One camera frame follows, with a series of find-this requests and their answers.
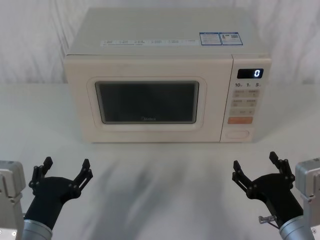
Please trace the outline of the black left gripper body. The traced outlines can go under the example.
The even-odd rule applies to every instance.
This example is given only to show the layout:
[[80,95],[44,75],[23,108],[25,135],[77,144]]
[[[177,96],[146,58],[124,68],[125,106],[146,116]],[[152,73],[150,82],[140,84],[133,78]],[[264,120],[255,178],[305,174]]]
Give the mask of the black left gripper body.
[[34,199],[24,219],[44,224],[53,229],[63,205],[79,198],[81,189],[72,180],[63,177],[45,177],[33,188]]

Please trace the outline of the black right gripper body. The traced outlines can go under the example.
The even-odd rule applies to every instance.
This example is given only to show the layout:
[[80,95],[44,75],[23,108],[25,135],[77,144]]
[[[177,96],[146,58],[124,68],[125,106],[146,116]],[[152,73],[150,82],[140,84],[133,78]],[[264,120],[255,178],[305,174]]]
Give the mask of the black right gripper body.
[[291,189],[295,176],[271,173],[255,180],[245,180],[246,195],[249,199],[262,201],[278,226],[303,215],[303,209]]

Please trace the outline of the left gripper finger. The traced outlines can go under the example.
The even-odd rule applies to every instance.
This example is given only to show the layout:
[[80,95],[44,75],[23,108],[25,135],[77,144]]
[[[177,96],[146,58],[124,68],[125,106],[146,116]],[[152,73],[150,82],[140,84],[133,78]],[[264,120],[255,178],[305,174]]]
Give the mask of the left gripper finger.
[[53,165],[53,160],[50,156],[47,156],[42,165],[34,166],[31,181],[28,186],[32,189],[32,193],[35,194],[36,188],[40,185],[40,182],[45,178],[45,175]]
[[79,198],[82,190],[93,178],[91,165],[89,159],[85,159],[82,164],[82,168],[75,179],[69,184],[69,194],[71,198]]

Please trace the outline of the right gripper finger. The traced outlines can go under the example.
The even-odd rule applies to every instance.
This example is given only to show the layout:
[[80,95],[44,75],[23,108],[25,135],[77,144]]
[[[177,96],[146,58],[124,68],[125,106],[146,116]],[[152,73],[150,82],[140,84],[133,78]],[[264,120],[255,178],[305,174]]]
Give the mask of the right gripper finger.
[[288,188],[292,189],[293,182],[295,181],[295,175],[292,173],[289,160],[279,159],[278,155],[274,151],[270,152],[269,159],[278,169],[279,174],[284,178],[284,182],[288,185]]
[[242,171],[237,160],[233,162],[232,180],[245,192],[246,196],[253,200],[258,199],[258,185],[256,180],[250,180]]

